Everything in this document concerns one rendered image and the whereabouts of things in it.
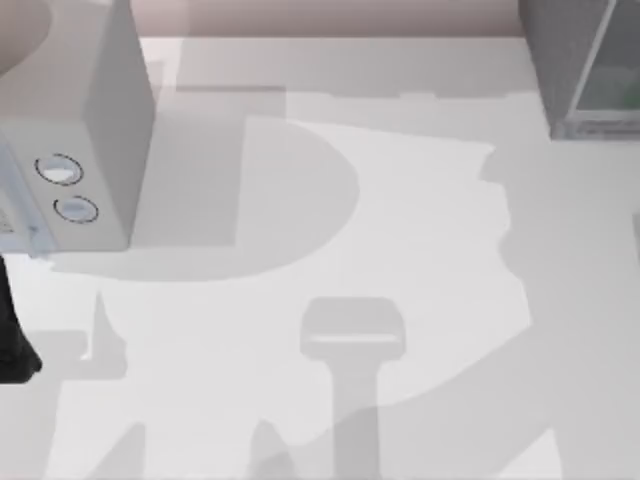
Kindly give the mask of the grey cabinet with dark inside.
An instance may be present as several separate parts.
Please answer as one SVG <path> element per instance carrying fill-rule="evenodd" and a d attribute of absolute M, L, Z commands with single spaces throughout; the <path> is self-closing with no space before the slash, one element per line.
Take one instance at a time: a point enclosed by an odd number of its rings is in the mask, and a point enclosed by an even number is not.
<path fill-rule="evenodd" d="M 554 140 L 640 142 L 640 0 L 518 0 Z"/>

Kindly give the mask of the small microwave knob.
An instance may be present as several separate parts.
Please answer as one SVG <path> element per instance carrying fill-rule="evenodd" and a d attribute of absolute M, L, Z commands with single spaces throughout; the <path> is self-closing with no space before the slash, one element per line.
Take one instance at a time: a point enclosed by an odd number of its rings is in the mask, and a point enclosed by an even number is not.
<path fill-rule="evenodd" d="M 53 202 L 53 208 L 62 219 L 76 224 L 92 223 L 99 216 L 98 206 L 82 196 L 57 199 Z"/>

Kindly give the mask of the pale microwave oven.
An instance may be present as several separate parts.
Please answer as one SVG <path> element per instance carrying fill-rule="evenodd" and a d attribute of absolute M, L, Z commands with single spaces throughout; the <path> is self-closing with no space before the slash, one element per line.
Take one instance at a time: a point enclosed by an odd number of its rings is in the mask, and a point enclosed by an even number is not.
<path fill-rule="evenodd" d="M 0 0 L 0 253 L 123 251 L 130 244 L 156 104 L 131 0 Z M 59 186 L 37 158 L 78 161 Z M 53 202 L 82 196 L 88 224 Z"/>

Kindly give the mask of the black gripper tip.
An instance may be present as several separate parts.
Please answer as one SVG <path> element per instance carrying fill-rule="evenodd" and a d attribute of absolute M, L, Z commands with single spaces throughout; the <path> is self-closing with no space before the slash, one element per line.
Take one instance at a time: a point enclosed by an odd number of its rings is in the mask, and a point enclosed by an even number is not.
<path fill-rule="evenodd" d="M 18 320 L 6 263 L 0 255 L 0 385 L 25 384 L 42 368 L 42 359 Z"/>

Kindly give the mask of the large microwave knob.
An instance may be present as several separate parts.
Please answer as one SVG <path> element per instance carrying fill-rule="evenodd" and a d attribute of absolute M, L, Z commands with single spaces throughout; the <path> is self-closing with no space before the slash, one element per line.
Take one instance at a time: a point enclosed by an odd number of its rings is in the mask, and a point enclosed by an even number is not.
<path fill-rule="evenodd" d="M 74 158 L 61 153 L 37 158 L 34 161 L 34 167 L 41 178 L 54 185 L 75 185 L 84 177 L 81 164 Z"/>

